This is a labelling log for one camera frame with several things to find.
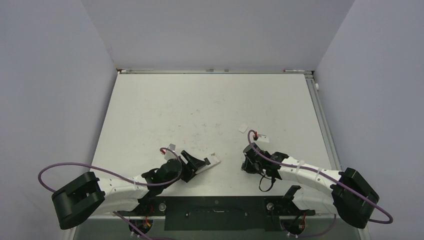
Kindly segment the white red remote control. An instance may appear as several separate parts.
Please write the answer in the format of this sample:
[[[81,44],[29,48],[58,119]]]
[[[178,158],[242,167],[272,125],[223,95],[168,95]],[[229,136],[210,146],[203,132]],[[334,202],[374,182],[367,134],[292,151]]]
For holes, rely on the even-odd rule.
[[[220,158],[215,152],[210,153],[207,157],[203,159],[203,161],[206,163],[205,166],[198,169],[195,174],[198,175],[206,170],[209,170],[210,168],[213,168],[214,166],[221,163]]]

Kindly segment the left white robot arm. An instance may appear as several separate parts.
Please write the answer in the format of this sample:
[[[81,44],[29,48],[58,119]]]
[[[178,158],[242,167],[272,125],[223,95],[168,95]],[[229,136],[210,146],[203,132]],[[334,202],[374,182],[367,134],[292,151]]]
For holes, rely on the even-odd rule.
[[[53,191],[51,199],[59,227],[62,230],[71,229],[90,216],[112,212],[143,215],[148,211],[149,199],[160,195],[173,183],[179,180],[187,183],[221,163],[215,153],[198,159],[185,150],[181,151],[181,155],[170,148],[163,148],[162,151],[166,162],[159,168],[128,178],[98,167],[98,171],[106,172],[111,177],[98,177],[93,171],[88,171]]]

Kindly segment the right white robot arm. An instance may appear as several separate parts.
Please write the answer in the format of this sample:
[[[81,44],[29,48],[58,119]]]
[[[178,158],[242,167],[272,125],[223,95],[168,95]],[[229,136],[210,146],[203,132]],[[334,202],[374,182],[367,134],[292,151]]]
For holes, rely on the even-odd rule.
[[[283,199],[282,207],[289,214],[298,211],[336,214],[347,224],[363,229],[380,197],[355,169],[344,171],[316,167],[282,152],[248,145],[241,169],[248,174],[263,174],[272,183],[277,180],[297,183]]]

